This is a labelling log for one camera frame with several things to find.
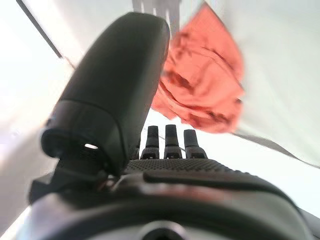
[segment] white surface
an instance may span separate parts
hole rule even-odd
[[[5,231],[5,233],[0,237],[0,240],[15,240],[17,232],[24,225],[24,222],[27,219],[30,210],[31,207],[28,206],[14,221],[14,223],[11,224],[11,226]]]
[[[0,3],[0,31],[1,235],[27,207],[32,179],[56,164],[41,152],[38,129],[69,74],[15,1]]]
[[[156,3],[167,0],[145,1]],[[201,2],[201,0],[180,1],[180,26],[183,26],[189,17],[197,11]],[[104,0],[24,0],[24,3],[59,51],[75,66],[108,25],[118,17],[133,11],[132,0],[117,2]]]
[[[220,16],[245,62],[239,130],[320,166],[320,1],[225,2]]]

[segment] red cloth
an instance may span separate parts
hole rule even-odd
[[[235,42],[204,4],[174,36],[151,107],[196,129],[233,132],[242,111],[243,73]]]

